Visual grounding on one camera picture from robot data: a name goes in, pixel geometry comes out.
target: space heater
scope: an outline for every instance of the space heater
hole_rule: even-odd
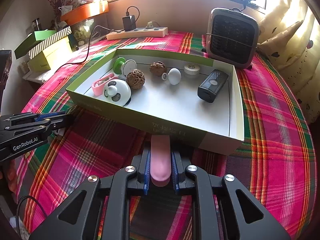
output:
[[[258,36],[259,25],[252,17],[238,8],[215,8],[209,16],[206,51],[213,59],[248,68]]]

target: orange box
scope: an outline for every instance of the orange box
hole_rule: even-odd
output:
[[[65,21],[68,25],[73,25],[78,22],[83,21],[84,19],[96,16],[101,13],[108,12],[108,1],[102,0],[97,2],[92,2],[79,6],[72,11],[62,15],[60,20]]]

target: silver screw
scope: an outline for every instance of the silver screw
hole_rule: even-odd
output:
[[[125,171],[126,172],[133,172],[136,168],[134,166],[126,166]]]
[[[188,166],[188,171],[196,171],[198,168],[195,165],[189,165]]]
[[[226,178],[227,181],[234,181],[235,177],[231,174],[227,174],[226,176],[224,176]]]
[[[89,178],[88,178],[88,181],[89,182],[96,182],[98,180],[98,177],[96,175],[91,175]]]

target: plaid tablecloth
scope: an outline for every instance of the plaid tablecloth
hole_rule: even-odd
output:
[[[158,49],[207,57],[205,37],[170,32],[164,38],[100,41],[85,64],[66,65],[33,96],[24,112],[66,110],[73,102],[66,87],[110,49]],[[72,62],[84,60],[86,50]],[[235,175],[289,232],[292,239],[308,226],[316,195],[312,139],[299,105],[270,63],[255,55],[251,70],[237,70],[244,108],[245,141],[230,156],[186,147],[192,163],[209,173]],[[22,156],[17,163],[17,196],[32,195],[52,212],[89,175],[105,177],[131,162],[149,135],[77,108],[76,121],[62,139]],[[191,197],[174,194],[172,184],[150,186],[148,196],[131,201],[132,239],[191,239]],[[32,232],[44,219],[27,201],[21,218]]]

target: green suction cup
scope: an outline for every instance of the green suction cup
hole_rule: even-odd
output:
[[[123,63],[125,63],[125,58],[123,57],[120,57],[120,58],[117,58],[116,61],[113,63],[113,72],[117,75],[120,75],[122,74],[122,71],[121,71],[121,66]]]

